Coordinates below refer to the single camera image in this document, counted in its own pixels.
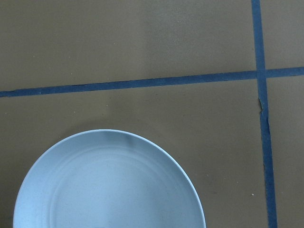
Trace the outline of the blue plate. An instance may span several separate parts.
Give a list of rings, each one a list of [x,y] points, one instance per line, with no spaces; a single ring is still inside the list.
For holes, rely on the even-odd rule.
[[[45,151],[16,199],[15,228],[204,228],[183,168],[136,134],[91,130]]]

